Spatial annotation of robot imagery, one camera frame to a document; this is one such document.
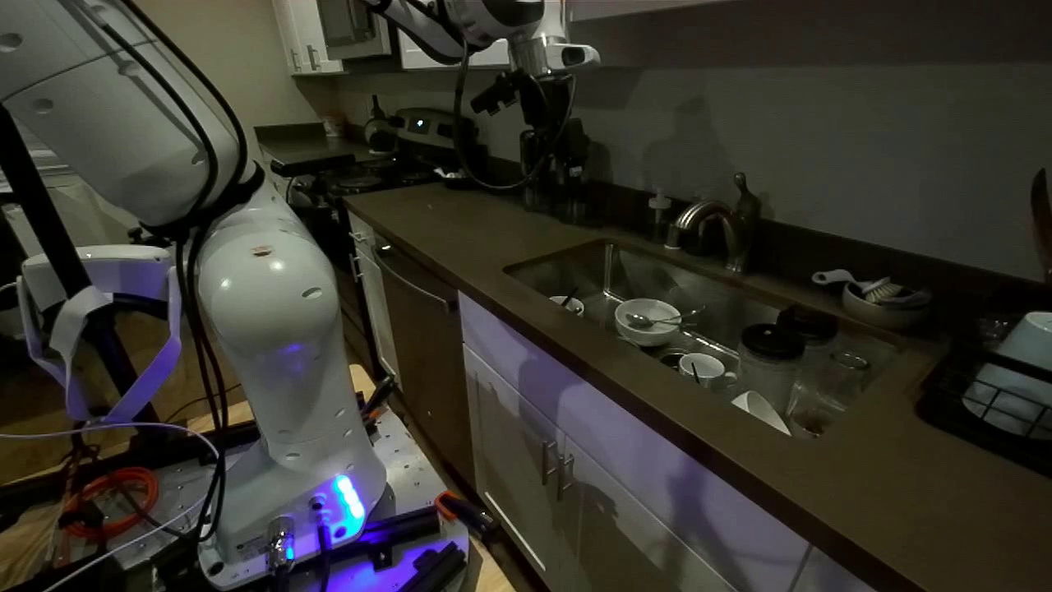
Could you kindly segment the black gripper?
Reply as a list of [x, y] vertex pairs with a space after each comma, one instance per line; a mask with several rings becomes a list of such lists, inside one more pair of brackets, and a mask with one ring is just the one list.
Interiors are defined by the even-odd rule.
[[528, 181], [583, 181], [587, 160], [587, 135], [571, 116], [571, 79], [532, 79], [523, 70], [498, 73], [478, 94], [472, 111], [496, 116], [519, 107], [527, 127], [519, 131], [519, 164]]

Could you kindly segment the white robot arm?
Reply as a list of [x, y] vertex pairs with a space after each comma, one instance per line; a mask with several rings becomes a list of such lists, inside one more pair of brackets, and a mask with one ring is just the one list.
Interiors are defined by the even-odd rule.
[[253, 407], [258, 444], [222, 475], [202, 542], [241, 563], [320, 492], [358, 534], [385, 467], [347, 395], [335, 274], [222, 94], [131, 0], [0, 0], [0, 41], [6, 116], [184, 239], [184, 302]]

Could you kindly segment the robot base mounting table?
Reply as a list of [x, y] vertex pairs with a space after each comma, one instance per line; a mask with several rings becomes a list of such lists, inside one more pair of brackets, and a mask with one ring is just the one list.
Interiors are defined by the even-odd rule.
[[[251, 592], [290, 581], [293, 592], [450, 592], [472, 559], [465, 525], [436, 508], [442, 480], [393, 411], [374, 420], [374, 454], [388, 489], [368, 510], [347, 478], [332, 478], [286, 510], [247, 559], [202, 545], [201, 576], [211, 588]], [[2, 588], [87, 592], [104, 569], [131, 576], [157, 563], [195, 525], [207, 469], [109, 469], [95, 486], [104, 524], [62, 525], [74, 508], [28, 508], [2, 530]]]

